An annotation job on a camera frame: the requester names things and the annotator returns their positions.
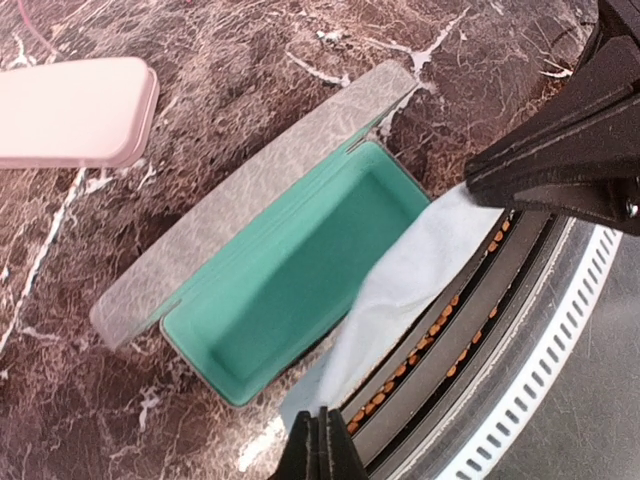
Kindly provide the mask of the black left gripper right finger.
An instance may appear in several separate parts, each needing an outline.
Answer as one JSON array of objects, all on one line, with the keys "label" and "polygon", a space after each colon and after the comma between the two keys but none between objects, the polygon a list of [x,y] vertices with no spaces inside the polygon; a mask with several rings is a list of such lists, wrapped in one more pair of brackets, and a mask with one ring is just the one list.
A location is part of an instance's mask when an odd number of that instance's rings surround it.
[{"label": "black left gripper right finger", "polygon": [[368,479],[340,411],[327,407],[319,411],[319,478]]}]

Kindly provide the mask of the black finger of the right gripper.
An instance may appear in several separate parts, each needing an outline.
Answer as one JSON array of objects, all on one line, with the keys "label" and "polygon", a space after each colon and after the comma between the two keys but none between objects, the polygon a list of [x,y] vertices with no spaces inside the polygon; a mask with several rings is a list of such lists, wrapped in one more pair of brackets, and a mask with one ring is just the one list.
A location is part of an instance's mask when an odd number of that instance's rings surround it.
[{"label": "black finger of the right gripper", "polygon": [[537,114],[469,160],[482,206],[639,232],[639,48],[607,42]]}]

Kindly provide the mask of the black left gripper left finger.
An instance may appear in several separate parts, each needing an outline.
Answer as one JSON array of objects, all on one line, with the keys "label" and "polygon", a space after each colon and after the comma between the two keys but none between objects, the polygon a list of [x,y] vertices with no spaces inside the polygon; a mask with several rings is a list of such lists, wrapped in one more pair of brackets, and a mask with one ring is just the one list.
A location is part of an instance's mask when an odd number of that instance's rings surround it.
[{"label": "black left gripper left finger", "polygon": [[294,421],[276,471],[276,480],[319,479],[318,419],[300,411]]}]

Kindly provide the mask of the light blue cloth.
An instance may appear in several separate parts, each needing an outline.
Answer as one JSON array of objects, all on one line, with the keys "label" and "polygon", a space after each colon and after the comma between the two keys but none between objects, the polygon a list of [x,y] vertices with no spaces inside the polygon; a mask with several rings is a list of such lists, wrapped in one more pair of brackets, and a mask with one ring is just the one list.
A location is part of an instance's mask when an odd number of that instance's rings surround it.
[{"label": "light blue cloth", "polygon": [[364,279],[333,347],[285,397],[285,429],[301,411],[336,408],[461,272],[503,214],[474,203],[459,184],[430,203]]}]

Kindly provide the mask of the grey glasses case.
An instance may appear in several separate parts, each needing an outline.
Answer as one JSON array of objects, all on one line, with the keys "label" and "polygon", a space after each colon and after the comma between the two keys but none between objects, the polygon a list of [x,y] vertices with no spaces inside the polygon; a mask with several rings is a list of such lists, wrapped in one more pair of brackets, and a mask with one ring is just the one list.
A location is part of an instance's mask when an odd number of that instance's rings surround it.
[{"label": "grey glasses case", "polygon": [[228,404],[249,403],[346,315],[428,205],[371,135],[415,85],[383,62],[247,160],[92,306],[104,343],[158,326]]}]

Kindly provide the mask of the pink glasses case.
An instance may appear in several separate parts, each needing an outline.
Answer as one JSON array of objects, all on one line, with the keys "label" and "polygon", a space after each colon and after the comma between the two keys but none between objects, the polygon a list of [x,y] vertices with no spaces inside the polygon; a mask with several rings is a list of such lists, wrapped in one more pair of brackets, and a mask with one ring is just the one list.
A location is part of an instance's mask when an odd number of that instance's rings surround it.
[{"label": "pink glasses case", "polygon": [[129,166],[146,148],[159,90],[155,70],[137,57],[4,71],[1,166]]}]

